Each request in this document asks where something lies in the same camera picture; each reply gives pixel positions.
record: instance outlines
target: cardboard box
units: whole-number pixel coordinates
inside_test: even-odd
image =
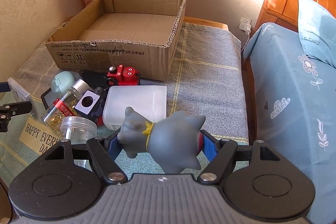
[[[124,64],[166,80],[186,0],[95,0],[45,45],[60,69],[107,72]]]

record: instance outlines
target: glass jar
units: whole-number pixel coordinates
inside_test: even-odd
[[[83,97],[85,92],[91,90],[89,85],[82,79],[77,80],[69,90],[64,91],[47,109],[42,116],[42,121],[58,136],[62,137],[60,126],[63,118],[68,116],[79,116],[75,106]]]

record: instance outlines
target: gray blanket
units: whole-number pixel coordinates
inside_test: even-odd
[[[178,110],[206,115],[203,129],[216,138],[248,144],[240,47],[240,41],[228,31],[184,23],[169,79],[164,83],[142,79],[141,84],[167,86],[168,116]],[[14,77],[31,93],[40,115],[45,111],[40,95],[59,72],[42,44]],[[7,93],[0,105],[13,101],[11,93]],[[0,134],[0,177],[6,184],[38,157],[19,141],[26,119],[27,115],[13,118],[8,133]],[[98,136],[111,133],[105,126],[98,129]],[[202,168],[206,167],[208,160],[203,153],[198,159]],[[132,173],[162,172],[148,153],[129,159],[122,151],[116,162],[128,177]],[[197,176],[200,171],[186,169],[184,173]]]

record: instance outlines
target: red toy robot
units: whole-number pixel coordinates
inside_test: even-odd
[[[107,77],[106,84],[109,86],[140,84],[139,71],[136,71],[133,67],[124,68],[124,65],[119,65],[118,67],[111,66]]]

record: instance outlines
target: clear plastic cup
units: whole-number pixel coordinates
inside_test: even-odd
[[[63,118],[60,130],[65,139],[71,140],[71,144],[86,143],[87,140],[97,137],[97,125],[78,116]],[[85,168],[86,160],[74,160],[74,162]]]

